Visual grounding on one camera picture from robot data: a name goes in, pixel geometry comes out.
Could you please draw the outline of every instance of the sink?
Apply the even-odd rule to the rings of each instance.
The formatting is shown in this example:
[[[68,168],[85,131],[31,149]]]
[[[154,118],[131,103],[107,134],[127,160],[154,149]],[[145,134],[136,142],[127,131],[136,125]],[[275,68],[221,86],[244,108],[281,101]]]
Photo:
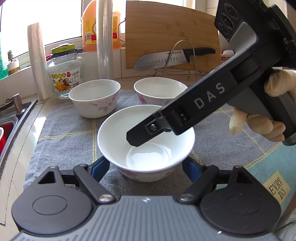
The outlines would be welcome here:
[[[10,149],[21,127],[23,126],[24,122],[28,118],[29,114],[31,113],[32,109],[34,108],[37,102],[38,100],[36,99],[31,102],[23,103],[23,108],[25,108],[26,111],[20,117],[16,116],[16,109],[14,106],[0,111],[0,127],[4,129],[4,135],[6,137],[5,146],[2,152],[0,153],[0,178]]]

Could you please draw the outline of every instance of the plastic bag roll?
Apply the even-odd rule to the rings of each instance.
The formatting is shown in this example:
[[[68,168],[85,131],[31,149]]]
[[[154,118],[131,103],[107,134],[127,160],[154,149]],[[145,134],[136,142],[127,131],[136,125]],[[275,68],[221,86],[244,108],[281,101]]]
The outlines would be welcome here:
[[[96,2],[96,49],[100,79],[113,79],[112,0]]]
[[[40,100],[44,100],[51,97],[53,92],[47,74],[45,49],[42,41],[40,23],[34,23],[28,26],[28,45],[31,69],[37,94]]]

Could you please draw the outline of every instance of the finger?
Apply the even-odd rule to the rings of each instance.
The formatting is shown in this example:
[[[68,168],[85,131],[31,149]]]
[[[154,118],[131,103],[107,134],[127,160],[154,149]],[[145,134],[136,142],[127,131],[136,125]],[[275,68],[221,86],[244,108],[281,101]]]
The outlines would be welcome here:
[[[263,115],[249,115],[247,124],[252,131],[259,134],[268,134],[274,128],[271,120]]]
[[[284,134],[279,134],[277,137],[269,138],[271,142],[282,142],[285,140]]]
[[[266,139],[278,137],[280,134],[282,134],[286,130],[286,127],[285,127],[284,123],[282,123],[282,122],[273,120],[272,124],[274,126],[273,130],[268,134],[263,134],[263,136]]]
[[[296,71],[279,70],[272,73],[264,84],[265,92],[271,97],[277,97],[289,92],[296,103]]]
[[[244,124],[246,122],[246,118],[247,118],[247,113],[237,108],[234,108],[234,113],[231,116],[230,122],[229,122],[229,130],[231,134],[236,135],[243,129]]]

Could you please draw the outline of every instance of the wooden cutting board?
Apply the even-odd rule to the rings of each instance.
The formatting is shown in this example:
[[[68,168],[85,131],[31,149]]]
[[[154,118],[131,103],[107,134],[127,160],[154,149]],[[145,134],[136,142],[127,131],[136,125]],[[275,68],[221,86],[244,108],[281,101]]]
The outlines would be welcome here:
[[[126,68],[133,69],[145,54],[171,51],[179,40],[189,41],[195,48],[211,47],[216,54],[197,56],[197,69],[210,72],[221,64],[215,17],[194,9],[148,1],[126,1]],[[176,50],[191,48],[180,43]],[[194,70],[190,63],[174,69]]]

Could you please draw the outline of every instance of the orange bottle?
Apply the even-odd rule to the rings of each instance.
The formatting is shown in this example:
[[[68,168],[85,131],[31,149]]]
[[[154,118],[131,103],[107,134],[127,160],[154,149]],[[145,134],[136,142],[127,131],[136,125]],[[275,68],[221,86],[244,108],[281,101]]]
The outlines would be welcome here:
[[[96,51],[96,0],[85,8],[82,14],[82,50],[84,53]]]
[[[121,49],[121,41],[119,40],[119,36],[117,36],[117,27],[120,23],[120,12],[117,4],[114,1],[113,1],[113,7],[115,7],[115,11],[113,12],[113,25],[112,25],[113,49]]]

